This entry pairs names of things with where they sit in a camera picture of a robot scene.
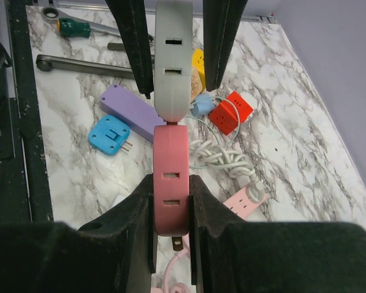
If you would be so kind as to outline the blue cube socket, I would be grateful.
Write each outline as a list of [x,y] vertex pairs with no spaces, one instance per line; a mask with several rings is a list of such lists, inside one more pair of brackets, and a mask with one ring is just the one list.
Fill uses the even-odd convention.
[[112,115],[105,115],[89,132],[88,142],[103,154],[113,156],[120,150],[131,150],[133,144],[127,140],[129,134],[127,124]]

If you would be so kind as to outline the yellow cube socket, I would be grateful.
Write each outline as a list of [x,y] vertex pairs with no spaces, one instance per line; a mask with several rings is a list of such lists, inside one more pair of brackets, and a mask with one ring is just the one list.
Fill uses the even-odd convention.
[[203,90],[206,89],[206,79],[204,70],[204,51],[202,49],[196,48],[192,55],[192,65],[198,70],[199,78],[203,86]]

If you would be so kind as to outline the pink round-edged plug adapter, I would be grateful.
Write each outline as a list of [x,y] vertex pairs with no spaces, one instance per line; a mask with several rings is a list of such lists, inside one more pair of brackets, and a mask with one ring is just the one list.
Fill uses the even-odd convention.
[[182,237],[189,231],[188,127],[163,125],[154,129],[153,185],[155,231]]

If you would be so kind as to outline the red cube socket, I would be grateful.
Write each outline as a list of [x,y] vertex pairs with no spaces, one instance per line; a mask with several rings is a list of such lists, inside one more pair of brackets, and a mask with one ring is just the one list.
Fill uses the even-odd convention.
[[209,120],[224,134],[229,135],[253,113],[254,109],[233,91],[210,114]]

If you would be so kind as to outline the light blue usb charger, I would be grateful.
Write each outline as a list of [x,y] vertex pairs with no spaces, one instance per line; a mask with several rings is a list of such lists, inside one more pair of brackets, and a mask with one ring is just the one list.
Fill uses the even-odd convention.
[[215,109],[213,98],[209,93],[198,95],[191,104],[191,113],[194,117],[208,115]]

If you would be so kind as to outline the beige cube adapter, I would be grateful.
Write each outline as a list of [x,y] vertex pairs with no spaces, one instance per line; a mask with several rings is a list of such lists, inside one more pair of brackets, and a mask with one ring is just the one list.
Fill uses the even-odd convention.
[[203,91],[203,85],[199,75],[199,71],[196,67],[192,67],[191,71],[191,91],[190,91],[190,102],[192,103],[194,99],[201,94]]

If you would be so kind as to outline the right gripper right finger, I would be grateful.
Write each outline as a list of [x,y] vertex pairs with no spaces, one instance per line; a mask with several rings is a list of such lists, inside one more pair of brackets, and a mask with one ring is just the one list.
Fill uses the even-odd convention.
[[346,222],[247,222],[190,177],[198,292],[366,292],[366,230]]

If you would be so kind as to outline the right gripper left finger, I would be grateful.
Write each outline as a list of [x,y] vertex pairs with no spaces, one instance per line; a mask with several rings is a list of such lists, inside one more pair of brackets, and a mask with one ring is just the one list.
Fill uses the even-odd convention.
[[152,191],[147,175],[77,230],[61,222],[0,224],[0,292],[149,292]]

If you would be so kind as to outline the white round cable plug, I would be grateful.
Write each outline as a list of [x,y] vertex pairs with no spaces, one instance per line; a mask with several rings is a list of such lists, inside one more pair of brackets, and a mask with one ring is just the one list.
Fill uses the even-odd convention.
[[261,182],[250,183],[246,188],[248,198],[254,203],[260,203],[265,198],[264,185]]

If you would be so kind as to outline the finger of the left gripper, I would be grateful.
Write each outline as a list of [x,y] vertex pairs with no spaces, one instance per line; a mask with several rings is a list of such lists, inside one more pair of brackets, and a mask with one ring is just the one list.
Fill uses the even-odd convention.
[[203,0],[206,89],[219,89],[247,0]]
[[149,98],[154,84],[145,3],[139,0],[106,0],[106,4],[117,23],[138,91]]

